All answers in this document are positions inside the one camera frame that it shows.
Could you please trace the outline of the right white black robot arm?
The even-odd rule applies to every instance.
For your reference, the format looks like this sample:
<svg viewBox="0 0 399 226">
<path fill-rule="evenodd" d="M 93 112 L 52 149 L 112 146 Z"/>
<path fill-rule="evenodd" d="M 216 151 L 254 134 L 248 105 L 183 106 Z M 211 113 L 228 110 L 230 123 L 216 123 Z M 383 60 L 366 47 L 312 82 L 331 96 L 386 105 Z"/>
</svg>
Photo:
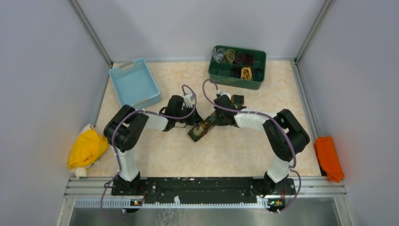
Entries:
<svg viewBox="0 0 399 226">
<path fill-rule="evenodd" d="M 214 100 L 217 126 L 235 126 L 264 132 L 275 154 L 271 167 L 260 184 L 259 194 L 277 194 L 284 180 L 296 167 L 296 155 L 309 144 L 310 138 L 302 125 L 288 109 L 273 116 L 238 108 L 225 93 Z"/>
</svg>

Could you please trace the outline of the brown blue floral tie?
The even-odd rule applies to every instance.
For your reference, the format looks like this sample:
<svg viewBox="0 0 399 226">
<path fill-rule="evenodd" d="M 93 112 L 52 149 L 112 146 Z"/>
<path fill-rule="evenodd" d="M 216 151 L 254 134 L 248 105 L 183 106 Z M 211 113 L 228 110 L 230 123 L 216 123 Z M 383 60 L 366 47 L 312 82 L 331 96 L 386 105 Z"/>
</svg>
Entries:
<svg viewBox="0 0 399 226">
<path fill-rule="evenodd" d="M 230 93 L 228 92 L 221 92 L 217 95 L 227 95 L 231 97 Z M 189 132 L 188 136 L 194 141 L 197 142 L 201 138 L 203 138 L 213 127 L 215 127 L 215 110 L 212 112 L 206 119 L 202 120 L 201 122 L 197 123 Z"/>
</svg>

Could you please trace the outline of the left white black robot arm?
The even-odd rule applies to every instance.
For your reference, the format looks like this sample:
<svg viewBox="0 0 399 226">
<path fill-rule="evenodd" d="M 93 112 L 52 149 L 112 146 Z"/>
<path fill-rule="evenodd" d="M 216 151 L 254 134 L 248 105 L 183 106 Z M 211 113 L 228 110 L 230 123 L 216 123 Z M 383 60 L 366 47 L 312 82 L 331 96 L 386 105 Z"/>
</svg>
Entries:
<svg viewBox="0 0 399 226">
<path fill-rule="evenodd" d="M 141 176 L 133 148 L 143 130 L 168 132 L 175 128 L 177 123 L 195 125 L 201 120 L 196 103 L 196 95 L 190 92 L 184 96 L 173 95 L 168 105 L 158 113 L 138 110 L 129 105 L 121 107 L 104 129 L 104 136 L 113 147 L 118 164 L 118 173 L 112 185 L 117 194 L 126 191 L 135 195 L 141 189 Z"/>
</svg>

